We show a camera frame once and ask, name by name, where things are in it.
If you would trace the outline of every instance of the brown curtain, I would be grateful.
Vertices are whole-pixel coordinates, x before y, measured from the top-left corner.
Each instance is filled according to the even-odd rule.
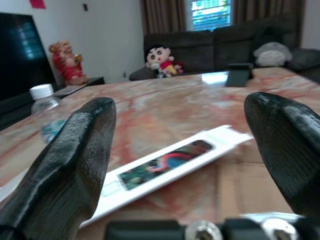
[[[305,0],[231,0],[233,23],[243,22],[292,13],[300,22],[303,20]]]
[[[185,0],[140,0],[144,34],[187,29]]]

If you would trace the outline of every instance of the gray plush toy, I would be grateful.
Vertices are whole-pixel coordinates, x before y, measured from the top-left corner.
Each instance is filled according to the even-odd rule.
[[[293,58],[289,48],[278,42],[268,42],[253,52],[260,67],[280,67]]]

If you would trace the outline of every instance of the black tv screen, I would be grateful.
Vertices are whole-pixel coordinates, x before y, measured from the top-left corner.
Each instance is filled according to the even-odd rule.
[[[0,101],[55,82],[31,15],[0,13],[0,46]]]

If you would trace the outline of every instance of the plastic bottle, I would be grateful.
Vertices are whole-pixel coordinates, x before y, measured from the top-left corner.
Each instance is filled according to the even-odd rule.
[[[48,144],[66,122],[64,106],[59,98],[53,96],[54,90],[51,84],[34,86],[30,89],[30,93],[35,100],[31,113],[44,142]]]

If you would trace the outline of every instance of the tv stand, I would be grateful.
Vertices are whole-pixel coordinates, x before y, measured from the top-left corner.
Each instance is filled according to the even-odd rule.
[[[79,89],[70,92],[69,94],[63,94],[57,97],[63,99],[84,87],[102,84],[105,84],[104,77],[89,78],[88,83]],[[56,84],[52,84],[52,87],[54,91],[59,90]],[[34,100],[29,92],[0,101],[0,131],[29,117],[31,115],[31,107],[33,104]]]

